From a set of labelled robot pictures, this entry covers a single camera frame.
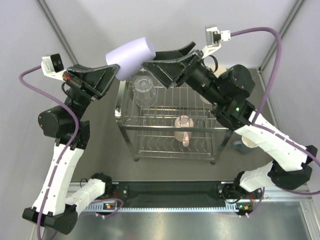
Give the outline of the lavender cup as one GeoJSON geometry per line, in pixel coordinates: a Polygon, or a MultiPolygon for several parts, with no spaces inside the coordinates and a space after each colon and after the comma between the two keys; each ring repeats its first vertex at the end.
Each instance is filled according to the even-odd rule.
{"type": "Polygon", "coordinates": [[[144,62],[152,61],[155,57],[152,43],[146,37],[141,37],[108,52],[105,60],[107,65],[119,65],[115,77],[125,81],[140,71],[144,62]]]}

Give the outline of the clear plastic cup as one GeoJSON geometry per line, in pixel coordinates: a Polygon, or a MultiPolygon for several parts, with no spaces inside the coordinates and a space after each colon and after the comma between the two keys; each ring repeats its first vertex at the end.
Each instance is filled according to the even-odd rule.
{"type": "Polygon", "coordinates": [[[133,86],[134,100],[138,106],[148,108],[156,103],[158,95],[151,77],[139,76],[133,86]]]}

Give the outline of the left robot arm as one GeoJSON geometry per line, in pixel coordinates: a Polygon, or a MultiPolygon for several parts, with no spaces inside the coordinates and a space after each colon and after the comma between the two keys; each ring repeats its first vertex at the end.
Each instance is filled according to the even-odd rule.
{"type": "Polygon", "coordinates": [[[56,106],[38,116],[43,134],[54,138],[53,156],[42,189],[31,207],[24,209],[22,217],[38,228],[48,228],[68,235],[75,227],[79,215],[101,198],[112,197],[112,208],[118,200],[110,176],[95,173],[88,182],[72,195],[68,188],[78,161],[90,138],[90,123],[82,121],[89,104],[101,99],[112,85],[117,64],[85,67],[79,64],[64,69],[48,70],[39,66],[44,75],[62,81],[68,86],[65,101],[56,100],[56,106]]]}

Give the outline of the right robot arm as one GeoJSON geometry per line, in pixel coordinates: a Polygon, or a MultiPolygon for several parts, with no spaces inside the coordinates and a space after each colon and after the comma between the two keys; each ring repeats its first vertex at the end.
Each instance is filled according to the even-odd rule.
{"type": "Polygon", "coordinates": [[[203,52],[194,47],[192,42],[178,50],[156,52],[142,67],[165,88],[188,85],[214,106],[212,114],[223,127],[271,156],[266,165],[236,176],[232,188],[238,198],[269,186],[296,193],[311,178],[316,148],[295,143],[249,102],[255,82],[245,66],[237,64],[216,75],[217,68],[206,66],[203,52]]]}

